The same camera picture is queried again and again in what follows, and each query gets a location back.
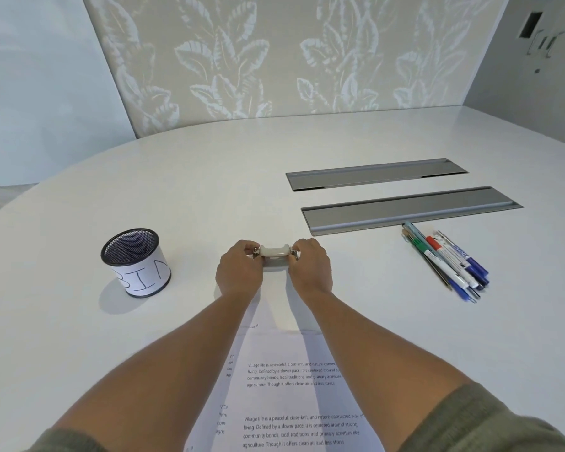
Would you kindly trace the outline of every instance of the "white paper label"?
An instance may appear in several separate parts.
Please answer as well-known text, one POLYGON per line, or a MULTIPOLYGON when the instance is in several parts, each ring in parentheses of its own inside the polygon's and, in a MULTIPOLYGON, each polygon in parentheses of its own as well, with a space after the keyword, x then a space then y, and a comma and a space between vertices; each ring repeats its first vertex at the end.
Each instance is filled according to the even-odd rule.
POLYGON ((172 274, 159 246, 140 263, 111 269, 126 292, 133 296, 151 295, 162 288, 172 274))

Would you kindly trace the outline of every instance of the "paper sheet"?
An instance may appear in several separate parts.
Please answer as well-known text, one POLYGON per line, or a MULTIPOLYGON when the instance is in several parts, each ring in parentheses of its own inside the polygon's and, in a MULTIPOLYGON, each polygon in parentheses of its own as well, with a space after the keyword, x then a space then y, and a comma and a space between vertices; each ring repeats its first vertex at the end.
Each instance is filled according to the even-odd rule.
POLYGON ((254 325, 237 335, 185 452, 383 451, 322 334, 254 325))

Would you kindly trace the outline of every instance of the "round table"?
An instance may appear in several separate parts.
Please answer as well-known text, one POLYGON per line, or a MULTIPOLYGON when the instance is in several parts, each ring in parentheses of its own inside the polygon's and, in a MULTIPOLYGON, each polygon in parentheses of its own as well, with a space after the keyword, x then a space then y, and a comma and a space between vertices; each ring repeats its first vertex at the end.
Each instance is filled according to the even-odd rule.
POLYGON ((478 304, 446 290, 399 227, 319 237, 334 293, 565 433, 565 144, 468 108, 225 121, 150 136, 38 184, 0 211, 0 451, 28 447, 151 336, 214 299, 238 239, 309 237, 302 207, 492 186, 524 206, 419 224, 490 271, 478 304), (469 174, 293 192, 285 173, 446 157, 469 174), (126 298, 101 263, 158 232, 172 280, 126 298))

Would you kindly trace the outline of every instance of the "pen cap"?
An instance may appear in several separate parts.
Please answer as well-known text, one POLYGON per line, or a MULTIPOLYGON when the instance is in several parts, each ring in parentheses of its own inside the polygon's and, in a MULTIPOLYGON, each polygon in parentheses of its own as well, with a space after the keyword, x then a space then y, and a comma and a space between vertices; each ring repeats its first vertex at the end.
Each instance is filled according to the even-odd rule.
POLYGON ((427 242, 434 248, 436 251, 442 248, 442 245, 433 239, 433 236, 427 236, 425 238, 427 242))

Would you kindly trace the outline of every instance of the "person's right hand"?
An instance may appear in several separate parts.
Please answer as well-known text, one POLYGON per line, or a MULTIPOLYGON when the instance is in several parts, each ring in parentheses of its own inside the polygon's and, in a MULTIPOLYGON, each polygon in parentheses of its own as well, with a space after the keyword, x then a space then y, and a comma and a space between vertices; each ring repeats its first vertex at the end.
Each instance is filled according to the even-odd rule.
POLYGON ((293 287, 303 300, 318 293, 331 293, 331 260, 314 238, 300 239, 293 249, 301 252, 299 259, 288 257, 288 274, 293 287))

